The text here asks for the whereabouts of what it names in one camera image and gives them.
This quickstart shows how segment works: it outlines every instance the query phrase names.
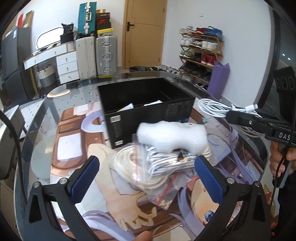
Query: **black cabinet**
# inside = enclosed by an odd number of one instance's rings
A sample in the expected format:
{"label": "black cabinet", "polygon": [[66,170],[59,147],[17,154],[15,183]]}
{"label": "black cabinet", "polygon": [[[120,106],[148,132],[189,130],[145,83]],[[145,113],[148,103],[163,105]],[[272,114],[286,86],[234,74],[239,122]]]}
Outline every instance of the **black cabinet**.
{"label": "black cabinet", "polygon": [[17,28],[1,42],[5,85],[13,105],[24,103],[35,95],[29,70],[23,61],[31,52],[31,28]]}

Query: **black pants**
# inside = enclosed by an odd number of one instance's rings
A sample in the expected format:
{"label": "black pants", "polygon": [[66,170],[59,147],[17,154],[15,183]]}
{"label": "black pants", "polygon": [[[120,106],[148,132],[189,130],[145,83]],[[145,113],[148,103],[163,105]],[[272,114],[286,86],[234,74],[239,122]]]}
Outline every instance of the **black pants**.
{"label": "black pants", "polygon": [[277,240],[296,240],[296,173],[287,178],[279,190],[279,221],[275,228]]}

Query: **wooden door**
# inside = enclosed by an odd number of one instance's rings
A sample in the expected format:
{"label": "wooden door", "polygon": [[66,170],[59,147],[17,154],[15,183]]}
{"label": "wooden door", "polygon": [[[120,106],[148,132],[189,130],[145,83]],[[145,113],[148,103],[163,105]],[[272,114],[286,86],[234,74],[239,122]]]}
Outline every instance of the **wooden door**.
{"label": "wooden door", "polygon": [[125,68],[160,65],[167,0],[127,0]]}

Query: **qr code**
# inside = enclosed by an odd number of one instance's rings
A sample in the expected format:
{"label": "qr code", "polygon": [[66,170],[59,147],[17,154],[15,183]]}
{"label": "qr code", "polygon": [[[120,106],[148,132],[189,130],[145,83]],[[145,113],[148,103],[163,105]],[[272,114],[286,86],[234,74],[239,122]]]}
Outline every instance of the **qr code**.
{"label": "qr code", "polygon": [[113,116],[113,117],[110,117],[110,122],[113,123],[113,122],[117,122],[117,121],[120,121],[120,115],[116,115],[116,116]]}
{"label": "qr code", "polygon": [[123,140],[115,142],[115,146],[123,144]]}

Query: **silver suitcase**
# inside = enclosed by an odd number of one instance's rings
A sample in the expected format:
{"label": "silver suitcase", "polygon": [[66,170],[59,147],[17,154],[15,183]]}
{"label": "silver suitcase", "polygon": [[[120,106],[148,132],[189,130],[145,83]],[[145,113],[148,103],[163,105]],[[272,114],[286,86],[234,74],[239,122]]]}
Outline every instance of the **silver suitcase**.
{"label": "silver suitcase", "polygon": [[96,57],[94,37],[76,40],[76,55],[81,80],[96,77]]}
{"label": "silver suitcase", "polygon": [[96,38],[96,70],[98,76],[117,73],[117,37]]}

